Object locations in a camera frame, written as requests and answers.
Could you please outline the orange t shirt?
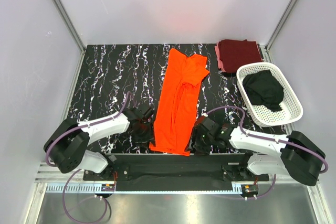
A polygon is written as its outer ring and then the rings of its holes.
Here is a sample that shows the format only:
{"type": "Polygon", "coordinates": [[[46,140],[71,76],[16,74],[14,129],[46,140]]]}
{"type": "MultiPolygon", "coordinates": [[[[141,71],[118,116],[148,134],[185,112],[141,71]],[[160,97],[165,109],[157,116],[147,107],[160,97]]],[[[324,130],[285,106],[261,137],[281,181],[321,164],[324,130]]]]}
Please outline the orange t shirt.
{"type": "Polygon", "coordinates": [[[156,152],[188,156],[192,129],[197,116],[197,103],[202,81],[209,71],[207,58],[198,54],[190,57],[173,48],[169,58],[158,110],[154,121],[156,152]]]}

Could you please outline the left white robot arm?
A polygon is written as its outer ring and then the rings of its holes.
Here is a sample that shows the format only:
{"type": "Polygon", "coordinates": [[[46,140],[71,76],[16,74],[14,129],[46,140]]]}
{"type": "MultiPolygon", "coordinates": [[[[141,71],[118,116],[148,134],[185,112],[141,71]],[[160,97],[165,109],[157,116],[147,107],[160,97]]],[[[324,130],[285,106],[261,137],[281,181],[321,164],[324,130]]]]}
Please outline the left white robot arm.
{"type": "Polygon", "coordinates": [[[63,174],[82,169],[86,180],[110,180],[117,174],[115,158],[89,151],[88,145],[115,134],[129,133],[136,146],[154,144],[151,106],[124,109],[100,119],[76,122],[65,119],[44,145],[47,159],[63,174]]]}

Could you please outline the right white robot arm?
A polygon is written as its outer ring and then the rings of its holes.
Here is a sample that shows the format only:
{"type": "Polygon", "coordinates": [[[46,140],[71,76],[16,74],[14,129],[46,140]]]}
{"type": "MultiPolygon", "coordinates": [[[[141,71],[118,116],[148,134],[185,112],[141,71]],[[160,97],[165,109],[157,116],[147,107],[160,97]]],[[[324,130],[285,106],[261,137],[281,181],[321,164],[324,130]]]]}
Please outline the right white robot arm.
{"type": "Polygon", "coordinates": [[[328,165],[325,153],[299,131],[289,135],[249,131],[234,124],[218,124],[202,116],[194,124],[187,150],[209,154],[211,147],[249,151],[247,161],[238,167],[239,176],[250,180],[256,175],[290,176],[315,186],[328,165]]]}

